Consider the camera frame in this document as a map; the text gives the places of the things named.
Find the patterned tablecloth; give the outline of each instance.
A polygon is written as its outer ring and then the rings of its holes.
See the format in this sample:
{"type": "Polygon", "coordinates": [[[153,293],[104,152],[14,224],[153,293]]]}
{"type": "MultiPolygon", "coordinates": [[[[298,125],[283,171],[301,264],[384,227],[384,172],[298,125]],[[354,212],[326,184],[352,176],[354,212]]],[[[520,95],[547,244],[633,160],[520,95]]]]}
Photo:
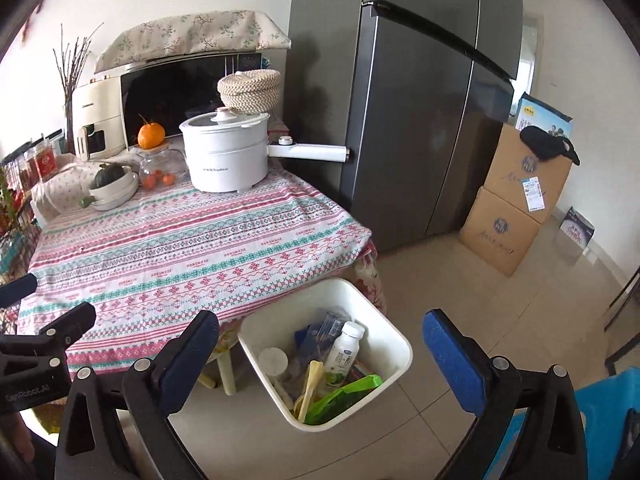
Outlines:
{"type": "Polygon", "coordinates": [[[281,168],[244,193],[202,193],[190,182],[140,189],[117,209],[47,227],[30,265],[38,290],[22,301],[18,333],[36,333],[89,301],[97,321],[67,351],[69,369],[123,370],[157,354],[203,308],[232,332],[260,306],[356,261],[375,274],[369,237],[281,168]]]}

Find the metal bolt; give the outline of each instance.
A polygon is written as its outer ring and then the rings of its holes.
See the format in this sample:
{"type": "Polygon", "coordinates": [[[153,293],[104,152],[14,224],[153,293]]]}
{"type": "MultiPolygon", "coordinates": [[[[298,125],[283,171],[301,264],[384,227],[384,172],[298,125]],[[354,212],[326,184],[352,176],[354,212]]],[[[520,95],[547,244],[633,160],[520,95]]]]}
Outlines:
{"type": "Polygon", "coordinates": [[[143,359],[138,359],[134,364],[133,367],[136,371],[138,372],[144,372],[147,368],[149,368],[151,366],[151,361],[149,359],[143,358],[143,359]]]}
{"type": "Polygon", "coordinates": [[[509,362],[504,357],[494,357],[492,362],[498,370],[506,370],[509,368],[509,362]]]}
{"type": "Polygon", "coordinates": [[[558,377],[564,377],[566,375],[566,368],[563,367],[562,365],[555,365],[554,366],[554,373],[558,377]]]}
{"type": "Polygon", "coordinates": [[[78,377],[78,379],[86,379],[90,375],[91,375],[91,368],[84,367],[78,370],[78,374],[76,375],[76,377],[78,377]]]}

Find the refrigerator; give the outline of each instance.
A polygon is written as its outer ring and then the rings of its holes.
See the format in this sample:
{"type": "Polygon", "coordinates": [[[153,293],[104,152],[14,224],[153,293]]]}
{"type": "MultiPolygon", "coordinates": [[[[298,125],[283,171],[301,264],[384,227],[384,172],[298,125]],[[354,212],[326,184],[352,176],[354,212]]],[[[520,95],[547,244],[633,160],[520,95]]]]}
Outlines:
{"type": "Polygon", "coordinates": [[[509,117],[522,0],[292,0],[283,117],[351,160],[292,171],[379,250],[459,229],[509,117]]]}

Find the white trash bin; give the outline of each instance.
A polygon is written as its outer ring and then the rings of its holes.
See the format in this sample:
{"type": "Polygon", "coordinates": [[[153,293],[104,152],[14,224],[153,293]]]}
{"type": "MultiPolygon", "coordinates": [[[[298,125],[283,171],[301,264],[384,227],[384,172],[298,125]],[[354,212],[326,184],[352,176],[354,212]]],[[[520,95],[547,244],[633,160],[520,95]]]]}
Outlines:
{"type": "Polygon", "coordinates": [[[273,402],[287,422],[302,431],[324,431],[340,424],[396,382],[413,358],[411,345],[398,329],[355,286],[339,278],[323,280],[262,307],[242,322],[238,337],[273,402]],[[276,347],[291,359],[296,355],[294,332],[312,323],[322,323],[327,312],[365,327],[357,359],[384,383],[329,422],[308,426],[291,415],[267,375],[260,370],[258,355],[265,348],[276,347]]]}

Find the floral cloth cover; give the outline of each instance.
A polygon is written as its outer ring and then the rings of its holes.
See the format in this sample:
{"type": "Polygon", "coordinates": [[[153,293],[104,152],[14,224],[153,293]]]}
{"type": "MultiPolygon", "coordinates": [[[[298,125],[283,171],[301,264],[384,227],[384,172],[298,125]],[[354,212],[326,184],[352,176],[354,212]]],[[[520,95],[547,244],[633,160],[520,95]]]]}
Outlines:
{"type": "Polygon", "coordinates": [[[254,310],[355,262],[358,288],[385,311],[370,234],[279,167],[243,193],[189,181],[140,189],[119,208],[63,214],[44,229],[30,265],[38,290],[22,300],[17,331],[35,334],[89,301],[97,320],[68,366],[100,373],[155,356],[204,308],[220,320],[224,350],[254,310]]]}
{"type": "Polygon", "coordinates": [[[159,57],[272,48],[291,48],[291,40],[260,10],[184,14],[125,30],[100,54],[95,73],[159,57]]]}

